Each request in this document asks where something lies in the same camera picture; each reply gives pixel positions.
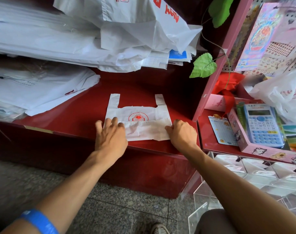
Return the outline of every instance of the blue calculator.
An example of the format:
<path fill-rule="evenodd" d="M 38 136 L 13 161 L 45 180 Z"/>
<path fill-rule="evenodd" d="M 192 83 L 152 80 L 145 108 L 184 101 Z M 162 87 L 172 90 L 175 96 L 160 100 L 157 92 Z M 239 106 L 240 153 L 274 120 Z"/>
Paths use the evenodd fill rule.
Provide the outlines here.
<path fill-rule="evenodd" d="M 266 104 L 245 104 L 247 130 L 250 141 L 268 147 L 282 148 L 283 136 L 276 122 L 275 111 Z"/>

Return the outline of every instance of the blue wristband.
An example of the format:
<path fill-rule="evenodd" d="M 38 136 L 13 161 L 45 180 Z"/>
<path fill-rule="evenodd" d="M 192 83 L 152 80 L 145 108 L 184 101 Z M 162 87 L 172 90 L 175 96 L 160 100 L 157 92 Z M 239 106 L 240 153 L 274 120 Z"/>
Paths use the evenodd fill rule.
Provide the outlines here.
<path fill-rule="evenodd" d="M 24 211 L 20 218 L 31 223 L 35 226 L 42 234 L 59 234 L 54 225 L 49 219 L 36 209 Z"/>

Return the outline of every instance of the sneaker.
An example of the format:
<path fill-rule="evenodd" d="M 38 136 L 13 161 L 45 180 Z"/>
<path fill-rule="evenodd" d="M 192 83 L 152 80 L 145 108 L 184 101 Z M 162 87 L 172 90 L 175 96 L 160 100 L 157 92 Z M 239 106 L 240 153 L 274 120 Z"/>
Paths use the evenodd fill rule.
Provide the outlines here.
<path fill-rule="evenodd" d="M 169 231 L 164 224 L 156 223 L 151 228 L 150 234 L 169 234 Z"/>

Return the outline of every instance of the green leaf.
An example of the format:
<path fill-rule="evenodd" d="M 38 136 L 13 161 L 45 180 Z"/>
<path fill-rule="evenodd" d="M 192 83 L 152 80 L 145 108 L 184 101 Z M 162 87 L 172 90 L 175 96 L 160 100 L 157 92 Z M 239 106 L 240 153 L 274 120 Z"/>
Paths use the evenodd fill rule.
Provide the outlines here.
<path fill-rule="evenodd" d="M 217 69 L 217 65 L 212 60 L 212 56 L 209 53 L 205 53 L 199 56 L 193 64 L 194 67 L 189 78 L 205 78 L 213 74 Z"/>
<path fill-rule="evenodd" d="M 208 8 L 214 28 L 220 27 L 229 16 L 233 0 L 213 0 Z"/>

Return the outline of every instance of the hand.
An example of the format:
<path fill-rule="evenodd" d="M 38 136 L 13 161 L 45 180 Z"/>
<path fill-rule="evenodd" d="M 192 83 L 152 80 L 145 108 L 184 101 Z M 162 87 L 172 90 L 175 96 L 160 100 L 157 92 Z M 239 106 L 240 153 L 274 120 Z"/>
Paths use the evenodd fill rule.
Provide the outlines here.
<path fill-rule="evenodd" d="M 96 124 L 96 142 L 95 156 L 96 162 L 103 163 L 111 167 L 127 148 L 127 139 L 125 136 L 125 128 L 123 123 L 118 124 L 118 118 L 105 120 L 104 128 L 102 121 L 97 121 Z"/>
<path fill-rule="evenodd" d="M 190 147 L 197 146 L 197 132 L 188 122 L 175 120 L 171 126 L 166 126 L 171 143 L 177 150 L 185 154 Z"/>

